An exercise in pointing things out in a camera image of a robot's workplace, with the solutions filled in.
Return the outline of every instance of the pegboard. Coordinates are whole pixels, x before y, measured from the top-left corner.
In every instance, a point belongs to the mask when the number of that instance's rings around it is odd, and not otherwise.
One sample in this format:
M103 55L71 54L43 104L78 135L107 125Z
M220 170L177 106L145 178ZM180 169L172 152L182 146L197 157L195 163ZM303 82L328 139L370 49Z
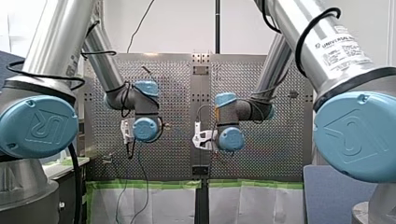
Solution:
M261 70L262 61L257 56L212 56L212 97L233 91L240 98L248 98ZM262 124L240 122L246 138L244 149L233 155L212 154L211 178L288 181L302 178L303 167L310 162L312 89L294 63L273 103L276 112L273 119Z
M211 83L208 94L212 103L214 96L222 91L234 91L239 97L249 97L262 70L264 57L210 55L210 59L210 74L207 78L208 83ZM120 54L117 64L125 80L154 78L159 83L160 116L169 123L170 128L153 144L136 143L135 157L129 161L120 133L120 111L105 107L99 80L91 67L86 65L85 130L86 141L89 142L86 150L93 157L87 177L91 180L116 177L141 179L143 175L136 161L137 152L140 151L149 179L192 179L192 158L198 149L192 147L191 143L195 120L195 113L191 113L195 112L195 107L191 107L191 89L194 89L192 85L200 83L191 81L194 65L191 55ZM147 74L143 65L152 72L153 77ZM289 98L290 91L297 91L298 97ZM233 157L222 154L212 156L211 177L300 180L303 165L310 160L310 94L312 90L306 80L292 67L277 92L274 120L261 125L241 122L247 140L246 148ZM104 162L103 158L110 154L112 162Z

